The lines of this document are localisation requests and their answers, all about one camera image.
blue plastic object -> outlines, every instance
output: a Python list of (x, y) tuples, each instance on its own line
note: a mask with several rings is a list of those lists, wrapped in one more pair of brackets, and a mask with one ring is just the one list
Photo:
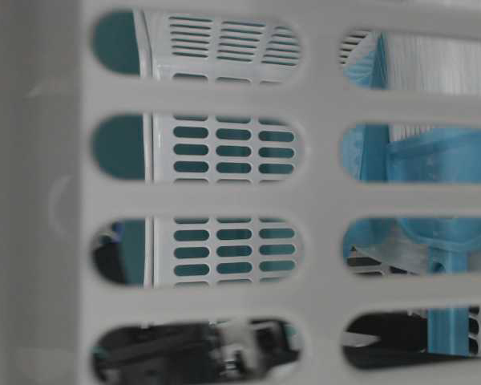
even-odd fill
[[(374, 51), (344, 69), (344, 75), (360, 87), (383, 89), (386, 87), (386, 59), (384, 42), (380, 37)], [(342, 139), (342, 165), (356, 180), (386, 181), (386, 146), (389, 133), (384, 124), (357, 124)], [(350, 226), (344, 237), (344, 258), (353, 245), (367, 247), (378, 244), (388, 233), (389, 221), (366, 219)]]
[[(446, 126), (388, 145), (388, 177), (423, 183), (481, 183), (481, 129)], [(430, 246), (430, 273), (467, 271), (481, 249), (481, 218), (400, 218), (405, 234)], [(430, 353), (468, 355), (468, 309), (428, 313)]]

white plastic basket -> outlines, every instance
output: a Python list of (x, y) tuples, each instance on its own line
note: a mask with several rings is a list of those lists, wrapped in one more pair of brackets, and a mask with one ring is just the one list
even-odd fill
[[(292, 30), (274, 21), (138, 10), (135, 33), (141, 76), (155, 79), (270, 85), (290, 77), (301, 57)], [(291, 127), (261, 116), (154, 112), (143, 117), (143, 139), (148, 183), (275, 182), (294, 171), (301, 153), (299, 137)], [(232, 232), (232, 239), (220, 239), (225, 231)], [(181, 232), (191, 237), (204, 232), (206, 239), (178, 241), (176, 234)], [(249, 238), (242, 239), (242, 232), (249, 233)], [(278, 232), (292, 236), (278, 238)], [(276, 237), (264, 239), (264, 233)], [(302, 251), (301, 240), (289, 224), (267, 218), (179, 221), (151, 217), (146, 220), (145, 240), (147, 286), (283, 278)], [(219, 255), (225, 248), (233, 250), (231, 257)], [(179, 259), (179, 250), (187, 250), (189, 257)], [(285, 268), (264, 271), (271, 261)], [(238, 270), (221, 273), (222, 267), (229, 266)]]

white plastic crate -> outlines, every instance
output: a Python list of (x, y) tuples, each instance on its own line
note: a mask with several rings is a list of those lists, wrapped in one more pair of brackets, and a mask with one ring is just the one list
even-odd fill
[[(287, 83), (263, 90), (114, 75), (97, 63), (89, 36), (102, 15), (125, 6), (285, 20), (303, 44), (301, 65)], [(348, 85), (338, 45), (361, 25), (481, 39), (481, 13), (384, 2), (2, 0), (0, 383), (95, 383), (89, 352), (113, 327), (269, 310), (304, 334), (300, 369), (282, 383), (481, 382), (481, 362), (361, 375), (338, 349), (348, 320), (366, 311), (481, 304), (481, 275), (367, 281), (340, 261), (339, 240), (358, 217), (481, 214), (481, 186), (362, 187), (341, 170), (338, 141), (354, 121), (481, 125), (481, 99)], [(104, 176), (89, 151), (99, 122), (154, 110), (290, 122), (304, 148), (299, 172), (280, 184), (250, 186), (145, 185)], [(135, 290), (103, 282), (89, 257), (96, 230), (118, 217), (147, 215), (284, 217), (303, 234), (305, 262), (263, 290)]]

black object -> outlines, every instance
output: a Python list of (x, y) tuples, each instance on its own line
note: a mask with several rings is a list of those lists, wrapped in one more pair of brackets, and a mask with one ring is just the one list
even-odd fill
[(423, 351), (427, 348), (427, 320), (406, 313), (368, 314), (357, 318), (347, 331), (375, 335), (375, 348)]
[(344, 346), (343, 350), (346, 359), (358, 369), (384, 369), (471, 359), (456, 355), (432, 355), (422, 352), (397, 351), (374, 347)]
[(96, 268), (108, 280), (115, 283), (127, 283), (127, 277), (121, 263), (119, 243), (108, 242), (93, 252)]
[(99, 379), (115, 385), (193, 385), (260, 378), (272, 367), (298, 358), (282, 338), (285, 324), (263, 322), (252, 323), (255, 327), (250, 329), (261, 356), (256, 372), (246, 367), (242, 346), (233, 356), (224, 357), (220, 325), (208, 323), (112, 331), (100, 340), (93, 365)]

oval opening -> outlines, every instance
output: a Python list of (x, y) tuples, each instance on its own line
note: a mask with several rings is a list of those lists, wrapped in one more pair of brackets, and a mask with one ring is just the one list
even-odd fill
[(102, 277), (146, 288), (275, 281), (298, 267), (302, 250), (290, 223), (258, 217), (117, 221), (101, 228), (92, 243)]
[(301, 61), (298, 37), (275, 19), (238, 21), (148, 8), (103, 16), (92, 46), (97, 59), (120, 74), (241, 87), (283, 83)]
[(372, 217), (346, 231), (354, 274), (406, 276), (481, 272), (481, 217)]
[(355, 180), (481, 184), (481, 128), (452, 124), (358, 124), (340, 143)]
[[(253, 151), (269, 125), (292, 141)], [(271, 135), (266, 139), (278, 139)], [(147, 183), (281, 181), (294, 172), (301, 151), (293, 128), (279, 120), (152, 112), (103, 121), (91, 146), (105, 173)]]
[(342, 40), (339, 52), (344, 76), (359, 87), (481, 96), (478, 41), (352, 30)]
[(364, 314), (342, 334), (342, 350), (362, 370), (481, 358), (480, 313), (467, 306)]
[(281, 380), (301, 351), (300, 334), (285, 321), (230, 318), (120, 327), (91, 357), (102, 383), (174, 385)]

